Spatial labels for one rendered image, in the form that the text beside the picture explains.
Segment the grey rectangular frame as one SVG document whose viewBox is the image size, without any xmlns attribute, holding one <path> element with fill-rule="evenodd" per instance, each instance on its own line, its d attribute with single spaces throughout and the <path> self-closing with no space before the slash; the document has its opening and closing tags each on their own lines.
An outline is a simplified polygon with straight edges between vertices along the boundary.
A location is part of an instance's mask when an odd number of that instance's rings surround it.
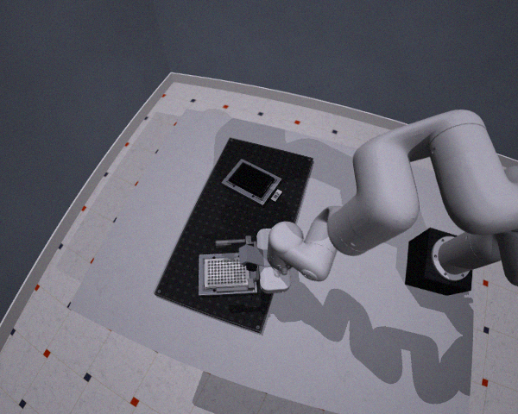
<svg viewBox="0 0 518 414">
<path fill-rule="evenodd" d="M 250 165 L 250 166 L 253 166 L 254 168 L 274 177 L 275 181 L 272 183 L 272 185 L 268 188 L 268 190 L 265 192 L 265 194 L 262 196 L 262 198 L 259 198 L 258 196 L 244 190 L 243 188 L 237 186 L 237 185 L 234 185 L 232 184 L 230 181 L 229 181 L 229 178 L 230 176 L 237 170 L 237 168 L 242 164 L 242 162 Z M 241 194 L 242 196 L 250 199 L 251 201 L 257 203 L 257 204 L 260 204 L 262 207 L 265 205 L 265 203 L 267 202 L 267 200 L 269 199 L 269 197 L 271 196 L 271 194 L 274 192 L 275 188 L 278 186 L 278 184 L 280 184 L 281 182 L 281 178 L 275 176 L 274 174 L 270 173 L 270 172 L 267 172 L 263 169 L 261 169 L 260 167 L 258 166 L 255 166 L 253 164 L 250 164 L 249 162 L 245 161 L 245 160 L 240 160 L 237 165 L 232 169 L 232 171 L 227 175 L 227 177 L 223 180 L 222 182 L 222 185 L 230 188 L 231 190 Z"/>
</svg>

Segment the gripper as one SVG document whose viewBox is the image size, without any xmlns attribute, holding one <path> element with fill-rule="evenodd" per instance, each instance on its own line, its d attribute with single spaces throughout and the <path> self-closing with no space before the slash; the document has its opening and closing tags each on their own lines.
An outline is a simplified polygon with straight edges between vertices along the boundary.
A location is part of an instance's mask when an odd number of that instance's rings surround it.
<svg viewBox="0 0 518 414">
<path fill-rule="evenodd" d="M 227 240 L 227 241 L 216 241 L 216 248 L 228 248 L 232 247 L 232 244 L 243 244 L 254 246 L 255 248 L 268 249 L 268 235 L 271 229 L 261 229 L 257 233 L 256 241 L 251 240 L 251 235 L 245 236 L 242 240 Z M 258 265 L 259 266 L 259 265 Z M 255 282 L 260 281 L 261 290 L 265 293 L 278 293 L 286 292 L 291 286 L 290 268 L 287 271 L 287 275 L 281 274 L 281 271 L 270 267 L 262 267 L 256 269 L 256 278 L 248 279 L 248 286 L 244 287 L 233 287 L 229 286 L 217 286 L 216 292 L 243 292 L 255 290 Z M 248 289 L 249 287 L 249 289 Z"/>
</svg>

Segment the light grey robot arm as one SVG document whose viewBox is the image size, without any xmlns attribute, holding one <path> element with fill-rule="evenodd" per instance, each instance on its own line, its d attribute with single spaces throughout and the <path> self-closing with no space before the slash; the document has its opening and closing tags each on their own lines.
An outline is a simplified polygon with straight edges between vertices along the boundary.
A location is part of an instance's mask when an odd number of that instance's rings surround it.
<svg viewBox="0 0 518 414">
<path fill-rule="evenodd" d="M 483 120 L 469 110 L 431 116 L 365 142 L 353 155 L 357 194 L 349 202 L 318 214 L 305 241 L 295 223 L 277 223 L 268 249 L 239 248 L 240 265 L 251 272 L 272 266 L 282 275 L 292 266 L 324 281 L 337 251 L 363 254 L 414 225 L 420 203 L 410 162 L 428 157 L 445 209 L 465 231 L 435 242 L 437 273 L 460 280 L 501 260 L 506 278 L 518 286 L 518 166 L 503 170 Z"/>
</svg>

